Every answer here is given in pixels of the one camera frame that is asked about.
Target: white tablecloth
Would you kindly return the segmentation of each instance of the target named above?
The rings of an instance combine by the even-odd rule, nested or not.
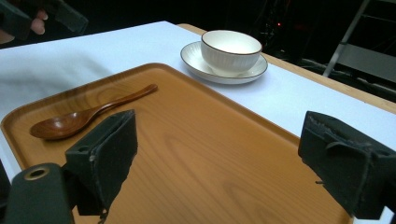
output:
[[[180,51],[200,36],[166,21],[0,50],[0,119],[13,109],[145,63],[165,63],[300,136],[307,110],[336,117],[396,149],[396,115],[269,65],[243,85],[204,81],[187,70]],[[0,159],[12,178],[21,168],[0,134]],[[389,223],[389,212],[381,222]]]

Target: spoon handle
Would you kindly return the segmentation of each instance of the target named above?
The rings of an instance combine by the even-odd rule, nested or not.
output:
[[[158,90],[158,86],[156,84],[150,84],[146,88],[134,92],[133,94],[127,95],[125,97],[122,97],[120,99],[110,101],[104,105],[99,105],[95,108],[96,113],[99,113],[100,111],[104,111],[105,109],[110,109],[119,105],[123,105],[129,102],[132,102],[134,100],[140,99],[143,96],[149,95],[150,93]]]

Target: wooden tray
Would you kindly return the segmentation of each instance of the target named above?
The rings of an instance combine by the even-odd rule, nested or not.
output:
[[[43,141],[29,128],[155,83],[159,90],[101,115],[86,131]],[[107,223],[348,223],[297,155],[298,137],[177,70],[146,64],[25,105],[2,130],[20,166],[64,152],[110,114],[134,109],[139,149]],[[96,223],[98,217],[79,217]]]

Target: wooden spoon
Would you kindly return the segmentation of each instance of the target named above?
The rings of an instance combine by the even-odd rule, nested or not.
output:
[[[158,90],[158,86],[151,84],[141,91],[137,91],[104,105],[40,121],[30,128],[30,134],[37,138],[49,140],[72,136],[85,128],[96,117],[96,115],[100,114],[100,112],[114,108],[118,105],[130,103],[156,90]]]

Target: person's hand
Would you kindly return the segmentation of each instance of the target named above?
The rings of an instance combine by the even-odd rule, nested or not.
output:
[[[38,35],[43,35],[46,32],[44,21],[48,18],[48,14],[45,10],[40,9],[37,12],[37,15],[32,21],[31,29]],[[0,44],[7,43],[13,40],[15,37],[13,35],[8,34],[7,32],[0,30]]]

